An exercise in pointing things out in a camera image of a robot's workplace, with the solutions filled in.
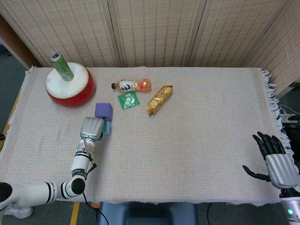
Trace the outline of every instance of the wall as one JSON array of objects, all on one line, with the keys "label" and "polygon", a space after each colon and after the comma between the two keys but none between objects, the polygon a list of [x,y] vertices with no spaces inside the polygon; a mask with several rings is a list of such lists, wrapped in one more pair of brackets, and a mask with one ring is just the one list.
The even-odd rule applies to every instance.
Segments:
[{"label": "wall", "polygon": [[15,34],[13,29],[0,15],[0,43],[9,50],[14,57],[26,68],[29,69],[32,65],[40,67],[41,64],[32,55],[30,50],[22,40]]},{"label": "wall", "polygon": [[42,66],[56,50],[86,67],[263,67],[279,94],[299,72],[299,4],[0,0],[0,13]]},{"label": "wall", "polygon": [[271,74],[271,82],[277,85],[276,95],[283,96],[300,82],[300,1],[290,0],[261,42],[252,52],[247,67],[261,67]]}]

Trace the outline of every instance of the table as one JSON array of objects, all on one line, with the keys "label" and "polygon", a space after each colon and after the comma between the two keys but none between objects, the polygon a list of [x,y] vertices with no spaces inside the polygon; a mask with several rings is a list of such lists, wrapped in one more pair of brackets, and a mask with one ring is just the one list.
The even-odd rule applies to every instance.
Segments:
[{"label": "table", "polygon": [[[87,179],[89,201],[278,202],[278,190],[247,176],[241,167],[265,173],[251,135],[259,130],[281,136],[260,69],[89,69],[97,90],[75,109],[55,105],[47,96],[44,80],[50,68],[35,68],[26,76],[0,154],[1,180],[68,180],[85,116],[94,114],[96,102],[110,102],[112,132],[96,144],[98,168]],[[141,104],[123,111],[117,99],[121,93],[110,84],[145,77],[152,80],[152,91],[138,93]],[[173,85],[174,93],[149,117],[147,103],[163,85]]]}]

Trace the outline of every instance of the drum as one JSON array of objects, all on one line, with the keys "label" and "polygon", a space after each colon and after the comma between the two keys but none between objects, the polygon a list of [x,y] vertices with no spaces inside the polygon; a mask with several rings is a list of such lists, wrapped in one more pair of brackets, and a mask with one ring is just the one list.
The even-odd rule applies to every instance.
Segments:
[{"label": "drum", "polygon": [[68,65],[74,74],[73,80],[64,81],[56,69],[52,69],[46,78],[46,91],[55,103],[65,107],[78,107],[92,97],[95,83],[84,66],[74,62],[69,62]]}]

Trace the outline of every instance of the green packet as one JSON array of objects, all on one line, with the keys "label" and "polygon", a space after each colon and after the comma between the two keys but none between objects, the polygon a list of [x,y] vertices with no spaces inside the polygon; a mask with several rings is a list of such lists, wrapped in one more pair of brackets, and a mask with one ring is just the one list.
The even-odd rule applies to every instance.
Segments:
[{"label": "green packet", "polygon": [[123,95],[119,95],[118,99],[120,101],[120,104],[122,106],[122,109],[129,109],[133,106],[139,105],[140,101],[136,96],[135,91],[132,92],[128,92],[126,94]]}]

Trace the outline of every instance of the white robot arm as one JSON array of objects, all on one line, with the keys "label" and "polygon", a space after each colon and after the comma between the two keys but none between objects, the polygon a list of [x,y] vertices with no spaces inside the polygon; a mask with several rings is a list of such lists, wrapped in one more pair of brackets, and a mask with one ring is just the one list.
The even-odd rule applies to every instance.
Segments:
[{"label": "white robot arm", "polygon": [[30,185],[8,184],[0,182],[0,224],[5,208],[12,203],[16,207],[32,207],[48,204],[56,199],[69,199],[81,195],[85,189],[88,173],[96,167],[92,161],[95,141],[102,137],[105,122],[103,118],[86,117],[80,132],[79,142],[72,164],[72,179],[60,185],[45,182]]}]

